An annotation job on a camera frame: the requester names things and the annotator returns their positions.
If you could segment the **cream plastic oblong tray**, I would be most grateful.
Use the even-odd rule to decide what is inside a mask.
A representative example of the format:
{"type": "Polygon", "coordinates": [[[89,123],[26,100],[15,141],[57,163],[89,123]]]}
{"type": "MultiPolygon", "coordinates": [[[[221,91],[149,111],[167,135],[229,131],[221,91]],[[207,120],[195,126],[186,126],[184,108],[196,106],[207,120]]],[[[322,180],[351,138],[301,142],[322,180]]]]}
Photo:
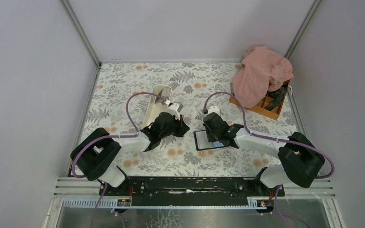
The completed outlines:
{"type": "MultiPolygon", "coordinates": [[[[159,92],[164,88],[171,88],[171,87],[168,85],[155,85],[152,88],[152,93],[158,95],[159,92]]],[[[141,126],[141,129],[144,129],[145,127],[149,126],[152,122],[154,122],[161,112],[165,112],[167,110],[167,107],[168,105],[164,104],[162,99],[152,95],[150,97],[147,106],[145,118],[141,126]]]]}

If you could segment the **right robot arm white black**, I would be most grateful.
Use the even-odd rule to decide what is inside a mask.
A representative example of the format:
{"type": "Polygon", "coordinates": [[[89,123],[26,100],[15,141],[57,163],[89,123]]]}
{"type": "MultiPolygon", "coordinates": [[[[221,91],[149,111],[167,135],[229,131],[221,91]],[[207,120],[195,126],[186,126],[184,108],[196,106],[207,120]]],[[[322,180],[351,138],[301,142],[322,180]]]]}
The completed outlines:
{"type": "Polygon", "coordinates": [[[209,142],[263,152],[279,159],[280,165],[267,167],[256,177],[269,189],[287,183],[308,188],[325,163],[324,156],[317,153],[310,141],[299,132],[286,139],[249,132],[242,124],[228,125],[217,113],[207,114],[203,125],[209,142]]]}

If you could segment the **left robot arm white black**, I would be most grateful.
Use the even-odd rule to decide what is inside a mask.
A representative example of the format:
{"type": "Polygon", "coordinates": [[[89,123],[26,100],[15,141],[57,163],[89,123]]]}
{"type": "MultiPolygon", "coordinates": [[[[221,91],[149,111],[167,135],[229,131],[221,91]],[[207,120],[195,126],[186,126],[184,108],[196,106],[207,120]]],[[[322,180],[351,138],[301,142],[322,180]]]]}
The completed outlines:
{"type": "Polygon", "coordinates": [[[89,181],[102,181],[119,187],[125,180],[124,172],[112,165],[119,153],[147,152],[160,145],[168,136],[183,137],[189,126],[182,116],[176,118],[161,112],[155,120],[135,134],[110,135],[105,128],[94,130],[71,153],[71,174],[89,181]]]}

